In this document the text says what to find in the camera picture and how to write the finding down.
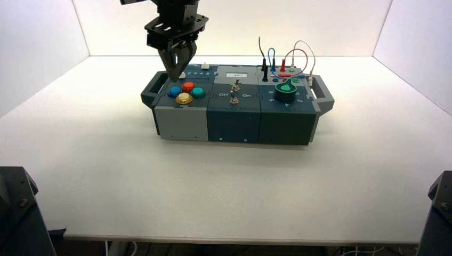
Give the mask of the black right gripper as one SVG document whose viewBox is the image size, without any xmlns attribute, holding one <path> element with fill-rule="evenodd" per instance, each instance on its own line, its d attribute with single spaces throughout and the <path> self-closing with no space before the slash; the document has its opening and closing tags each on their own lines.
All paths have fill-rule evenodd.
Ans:
<svg viewBox="0 0 452 256">
<path fill-rule="evenodd" d="M 198 13 L 198 1 L 153 1 L 158 17 L 147 25 L 147 45 L 158 54 L 172 82 L 179 79 L 176 55 L 181 43 L 181 72 L 196 54 L 198 34 L 205 29 L 209 18 Z"/>
</svg>

